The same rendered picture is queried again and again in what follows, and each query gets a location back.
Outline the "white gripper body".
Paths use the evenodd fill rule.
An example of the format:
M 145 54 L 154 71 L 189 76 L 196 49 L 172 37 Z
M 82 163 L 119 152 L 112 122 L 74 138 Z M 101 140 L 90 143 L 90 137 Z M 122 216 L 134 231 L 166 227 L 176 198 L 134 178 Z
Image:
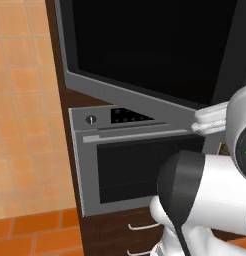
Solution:
M 226 127 L 227 102 L 198 110 L 192 124 L 192 131 L 200 135 L 222 132 Z

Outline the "grey oven door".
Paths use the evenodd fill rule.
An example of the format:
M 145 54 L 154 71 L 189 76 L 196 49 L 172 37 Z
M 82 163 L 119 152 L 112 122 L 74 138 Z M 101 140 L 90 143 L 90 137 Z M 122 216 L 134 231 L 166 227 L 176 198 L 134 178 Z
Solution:
M 110 143 L 84 143 L 74 135 L 74 153 L 85 217 L 149 205 L 157 194 L 161 165 L 181 150 L 200 152 L 199 135 L 147 138 Z

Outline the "grey built-in oven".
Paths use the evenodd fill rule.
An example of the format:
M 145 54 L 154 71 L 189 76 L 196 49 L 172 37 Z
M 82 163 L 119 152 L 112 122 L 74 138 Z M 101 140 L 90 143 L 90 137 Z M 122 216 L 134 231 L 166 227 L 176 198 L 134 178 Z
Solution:
M 69 119 L 84 216 L 148 206 L 170 156 L 216 155 L 224 141 L 221 133 L 203 137 L 114 105 L 71 108 Z

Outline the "dark wood drawer front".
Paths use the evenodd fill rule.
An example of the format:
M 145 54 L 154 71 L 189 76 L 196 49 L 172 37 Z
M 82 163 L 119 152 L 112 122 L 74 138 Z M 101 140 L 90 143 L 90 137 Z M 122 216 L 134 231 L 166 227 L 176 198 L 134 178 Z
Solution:
M 84 217 L 81 220 L 82 240 L 109 241 L 118 238 L 130 238 L 147 231 L 161 232 L 162 227 L 148 230 L 132 231 L 134 227 L 155 224 L 148 207 Z
M 109 241 L 84 240 L 84 256 L 128 256 L 132 253 L 151 251 L 158 238 L 118 238 Z

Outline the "dark wood cabinet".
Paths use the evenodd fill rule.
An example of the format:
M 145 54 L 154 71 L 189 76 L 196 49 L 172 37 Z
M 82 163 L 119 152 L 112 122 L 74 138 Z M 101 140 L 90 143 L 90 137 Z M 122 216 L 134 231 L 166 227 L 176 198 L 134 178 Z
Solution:
M 195 113 L 246 86 L 246 0 L 45 3 L 81 229 L 69 110 L 114 105 L 200 135 Z M 246 249 L 244 235 L 213 234 Z

